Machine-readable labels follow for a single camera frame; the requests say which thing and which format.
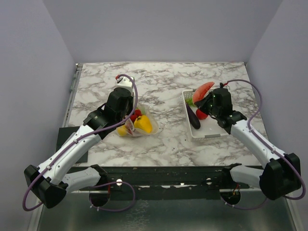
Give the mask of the red watermelon slice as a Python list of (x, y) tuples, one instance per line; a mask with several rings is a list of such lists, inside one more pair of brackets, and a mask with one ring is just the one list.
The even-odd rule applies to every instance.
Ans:
[(193, 93), (192, 96), (192, 102), (196, 103), (204, 98), (206, 93), (214, 86), (214, 82), (207, 82), (200, 87), (197, 88), (197, 90)]

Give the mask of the red cherry tomatoes bunch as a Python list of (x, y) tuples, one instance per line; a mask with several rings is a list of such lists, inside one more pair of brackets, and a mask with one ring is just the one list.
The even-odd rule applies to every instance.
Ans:
[(140, 117), (140, 116), (142, 116), (141, 110), (140, 110), (140, 109), (136, 109), (135, 112), (134, 112), (134, 113), (132, 114), (132, 116), (130, 117), (130, 120), (134, 123), (135, 120), (136, 120), (138, 117)]

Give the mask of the yellow bell pepper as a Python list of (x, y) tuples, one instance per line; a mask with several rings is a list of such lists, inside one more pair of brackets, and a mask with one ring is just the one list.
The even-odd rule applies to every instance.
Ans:
[(138, 117), (134, 122), (134, 127), (145, 131), (146, 133), (151, 133), (153, 130), (150, 119), (146, 115)]

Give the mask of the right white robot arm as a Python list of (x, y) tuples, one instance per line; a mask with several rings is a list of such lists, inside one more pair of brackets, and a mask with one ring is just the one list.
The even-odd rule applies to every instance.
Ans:
[(266, 140), (250, 121), (235, 111), (231, 94), (226, 88), (217, 88), (206, 97), (193, 102), (197, 108), (213, 117), (228, 134), (238, 139), (257, 158), (262, 169), (234, 164), (227, 167), (221, 183), (232, 188), (244, 183), (259, 188), (270, 200), (276, 200), (298, 189), (304, 184), (300, 175), (300, 160), (296, 154), (286, 154)]

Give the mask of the yellow lemon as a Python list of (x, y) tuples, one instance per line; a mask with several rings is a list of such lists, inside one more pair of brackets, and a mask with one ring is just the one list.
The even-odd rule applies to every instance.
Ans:
[(118, 127), (116, 130), (121, 137), (127, 136), (129, 132), (129, 129), (125, 125)]

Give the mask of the clear zip top bag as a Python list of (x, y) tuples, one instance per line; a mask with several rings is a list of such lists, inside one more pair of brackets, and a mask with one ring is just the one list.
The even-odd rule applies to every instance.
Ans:
[(150, 108), (138, 103), (133, 115), (124, 125), (116, 129), (120, 137), (139, 137), (154, 135), (158, 132), (159, 126), (150, 112)]

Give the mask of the purple eggplant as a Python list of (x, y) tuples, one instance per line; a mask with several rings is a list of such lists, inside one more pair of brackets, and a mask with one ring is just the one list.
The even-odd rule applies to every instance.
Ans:
[(194, 129), (200, 129), (200, 127), (201, 127), (200, 121), (199, 121), (198, 117), (196, 116), (196, 114), (191, 109), (191, 107), (187, 103), (186, 103), (186, 110), (187, 110), (189, 122), (192, 125), (192, 127)]

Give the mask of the green grape bunch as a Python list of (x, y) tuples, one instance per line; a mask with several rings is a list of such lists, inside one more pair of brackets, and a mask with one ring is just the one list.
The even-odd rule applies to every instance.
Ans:
[(185, 99), (185, 102), (190, 106), (190, 107), (196, 107), (195, 104), (193, 103), (192, 98)]

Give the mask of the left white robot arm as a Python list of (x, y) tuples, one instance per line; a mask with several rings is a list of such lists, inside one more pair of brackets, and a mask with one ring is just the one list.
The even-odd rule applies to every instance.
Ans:
[(107, 185), (106, 172), (98, 165), (69, 173), (80, 157), (109, 133), (123, 125), (135, 111), (138, 102), (136, 86), (116, 87), (106, 103), (89, 113), (83, 124), (62, 147), (39, 166), (24, 170), (27, 190), (22, 207), (32, 211), (44, 205), (53, 208), (73, 191), (83, 188), (101, 190)]

